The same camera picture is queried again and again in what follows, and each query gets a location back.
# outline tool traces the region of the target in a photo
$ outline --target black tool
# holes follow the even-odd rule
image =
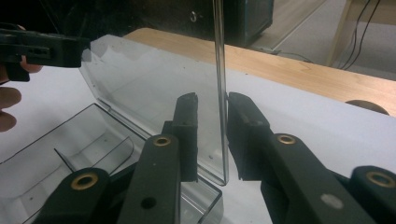
[[[6,65],[11,81],[30,80],[29,73],[20,65],[22,56],[30,64],[81,67],[82,51],[89,48],[87,38],[45,35],[0,22],[0,63]]]
[[[273,134],[247,96],[229,94],[227,135],[239,177],[260,180],[275,224],[396,223],[396,175],[358,167],[349,180],[326,169],[302,140]]]
[[[179,223],[180,182],[198,179],[197,109],[195,93],[180,96],[174,119],[146,140],[138,163],[112,176],[96,168],[74,172],[34,224]]]

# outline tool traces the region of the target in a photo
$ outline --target wooden surface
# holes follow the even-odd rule
[[[375,9],[376,3],[377,0],[372,0],[369,3],[367,8],[364,10],[364,13],[361,15],[361,21],[367,22],[369,20]],[[363,11],[365,4],[366,0],[346,0],[344,11],[341,15],[337,31],[335,32],[334,38],[332,40],[332,46],[326,61],[326,65],[332,66],[335,60],[337,60],[337,58],[349,45],[355,31],[357,20]],[[395,11],[395,0],[381,0],[370,22],[396,25],[396,16],[394,16]]]
[[[158,49],[213,63],[210,41],[166,32],[140,29],[125,36]],[[396,117],[396,82],[368,77],[312,63],[300,62],[258,51],[226,46],[226,67],[278,83],[310,91],[334,100],[366,100],[384,107]]]

